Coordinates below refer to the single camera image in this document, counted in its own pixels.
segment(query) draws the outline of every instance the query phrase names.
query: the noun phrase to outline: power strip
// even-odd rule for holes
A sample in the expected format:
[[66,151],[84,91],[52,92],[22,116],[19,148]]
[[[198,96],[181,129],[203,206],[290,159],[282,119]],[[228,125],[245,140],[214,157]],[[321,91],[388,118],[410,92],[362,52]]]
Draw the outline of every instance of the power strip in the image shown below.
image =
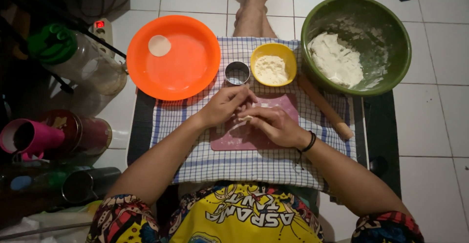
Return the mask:
[[[102,18],[94,22],[93,34],[107,42],[109,45],[113,46],[113,25],[106,18]],[[111,58],[114,59],[115,52],[112,52],[110,49],[104,47],[100,43],[95,42],[95,44],[97,45],[98,49],[102,50],[105,54],[108,54]]]

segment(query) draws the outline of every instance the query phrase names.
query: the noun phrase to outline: hand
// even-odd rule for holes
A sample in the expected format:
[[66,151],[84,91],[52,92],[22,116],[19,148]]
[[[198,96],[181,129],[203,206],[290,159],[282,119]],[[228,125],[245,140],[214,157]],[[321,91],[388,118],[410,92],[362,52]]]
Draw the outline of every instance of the hand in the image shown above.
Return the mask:
[[302,129],[282,108],[254,107],[238,114],[238,118],[245,116],[253,116],[251,125],[279,146],[302,150],[311,141],[311,133]]
[[206,127],[217,126],[232,117],[236,110],[244,111],[251,102],[257,102],[248,86],[220,89],[197,114]]

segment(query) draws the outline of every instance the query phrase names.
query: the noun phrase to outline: yellow bowl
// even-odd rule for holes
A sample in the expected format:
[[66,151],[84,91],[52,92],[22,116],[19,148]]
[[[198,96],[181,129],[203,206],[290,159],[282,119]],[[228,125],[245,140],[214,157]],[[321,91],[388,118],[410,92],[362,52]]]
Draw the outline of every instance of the yellow bowl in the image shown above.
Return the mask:
[[[288,73],[288,81],[286,81],[283,84],[266,84],[261,82],[259,78],[256,76],[255,68],[256,68],[256,61],[257,59],[261,58],[262,56],[278,56],[283,59],[285,62],[285,69]],[[260,82],[263,85],[267,86],[272,86],[272,87],[279,87],[279,86],[284,86],[293,81],[296,76],[296,71],[297,71],[297,65],[296,65],[296,57],[293,51],[283,45],[283,44],[278,44],[278,43],[266,43],[263,44],[259,47],[257,47],[251,55],[251,71],[252,75],[254,75],[254,78],[258,82]]]

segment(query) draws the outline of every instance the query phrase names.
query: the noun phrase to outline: pink cup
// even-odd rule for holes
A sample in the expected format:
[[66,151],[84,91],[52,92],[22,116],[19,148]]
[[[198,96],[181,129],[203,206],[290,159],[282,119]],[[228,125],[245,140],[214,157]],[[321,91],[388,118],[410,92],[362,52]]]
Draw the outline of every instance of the pink cup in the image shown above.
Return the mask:
[[32,156],[42,159],[44,150],[59,147],[65,134],[56,128],[42,123],[17,119],[8,123],[0,133],[0,147],[13,153],[18,150],[24,161],[32,160]]

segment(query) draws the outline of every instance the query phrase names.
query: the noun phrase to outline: checkered kitchen towel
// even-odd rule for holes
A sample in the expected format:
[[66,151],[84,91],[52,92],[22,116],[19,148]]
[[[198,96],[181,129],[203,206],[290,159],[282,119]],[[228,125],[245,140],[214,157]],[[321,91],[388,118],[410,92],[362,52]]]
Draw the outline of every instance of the checkered kitchen towel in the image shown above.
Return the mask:
[[[214,84],[200,94],[181,101],[156,101],[153,111],[152,147],[190,115],[195,114],[222,87],[225,67],[234,61],[250,65],[253,50],[264,43],[277,42],[292,49],[301,70],[301,43],[299,41],[283,41],[270,38],[219,37],[221,63],[218,77]],[[331,145],[343,154],[356,160],[355,138],[344,142],[332,125],[294,81],[283,87],[267,87],[251,78],[250,88],[257,95],[268,93],[294,93],[298,100],[300,126],[312,130],[322,141]],[[352,98],[337,95],[326,95],[331,106],[355,132]],[[284,150],[245,150],[245,151],[213,151],[210,148],[210,133],[205,131],[197,140],[189,157],[174,176],[173,183],[204,182],[216,180],[257,180],[276,184],[289,184],[316,188],[328,191],[322,176],[305,158],[297,164],[299,154],[294,149]]]

